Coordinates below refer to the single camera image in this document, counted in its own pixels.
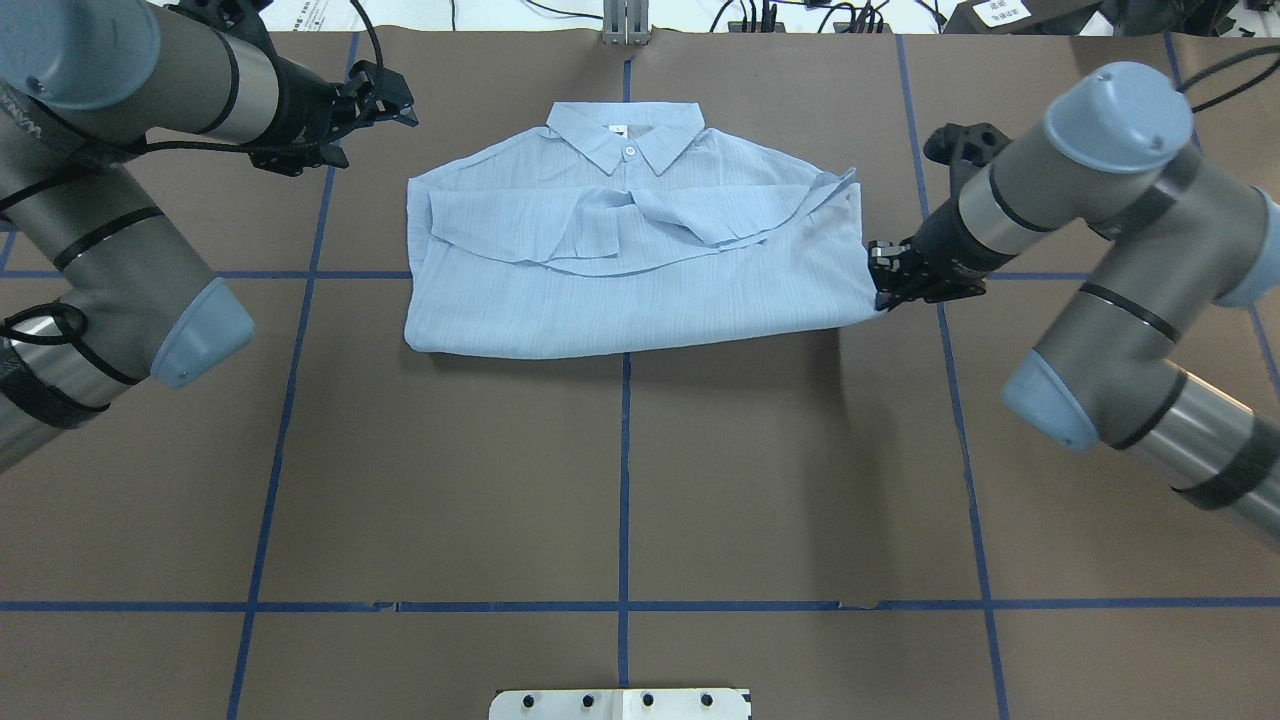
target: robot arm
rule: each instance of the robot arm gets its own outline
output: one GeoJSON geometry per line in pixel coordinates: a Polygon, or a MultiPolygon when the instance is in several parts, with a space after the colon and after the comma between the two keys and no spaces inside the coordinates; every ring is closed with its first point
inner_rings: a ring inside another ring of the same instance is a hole
{"type": "Polygon", "coordinates": [[[1280,427],[1167,360],[1210,302],[1249,305],[1280,282],[1280,208],[1190,137],[1183,95],[1135,63],[1098,69],[1015,142],[943,128],[929,155],[952,161],[952,197],[915,237],[873,243],[878,305],[980,295],[982,278],[1083,218],[1112,247],[1005,404],[1068,448],[1153,459],[1198,507],[1280,539],[1280,427]]]}
{"type": "Polygon", "coordinates": [[[334,142],[417,124],[403,77],[357,63],[342,83],[275,54],[269,0],[0,0],[0,222],[63,273],[58,302],[0,338],[0,470],[156,377],[182,387],[253,323],[122,167],[155,127],[205,135],[297,176],[347,167],[334,142]]]}

